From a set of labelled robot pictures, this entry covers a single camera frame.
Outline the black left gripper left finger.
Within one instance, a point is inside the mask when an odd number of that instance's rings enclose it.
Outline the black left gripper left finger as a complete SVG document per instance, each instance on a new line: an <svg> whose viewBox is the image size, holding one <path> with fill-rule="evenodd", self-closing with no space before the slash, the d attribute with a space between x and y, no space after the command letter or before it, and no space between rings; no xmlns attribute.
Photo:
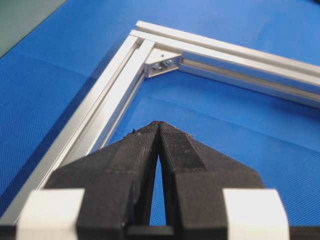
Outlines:
<svg viewBox="0 0 320 240"><path fill-rule="evenodd" d="M159 123L57 168L33 191L16 227L19 240L123 240L127 225L150 221Z"/></svg>

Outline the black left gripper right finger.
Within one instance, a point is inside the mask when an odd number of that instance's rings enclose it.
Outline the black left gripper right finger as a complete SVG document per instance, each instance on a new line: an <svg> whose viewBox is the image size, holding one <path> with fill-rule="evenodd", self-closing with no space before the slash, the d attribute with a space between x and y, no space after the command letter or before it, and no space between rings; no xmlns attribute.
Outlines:
<svg viewBox="0 0 320 240"><path fill-rule="evenodd" d="M166 220L183 240L287 240L275 189L252 168L160 122Z"/></svg>

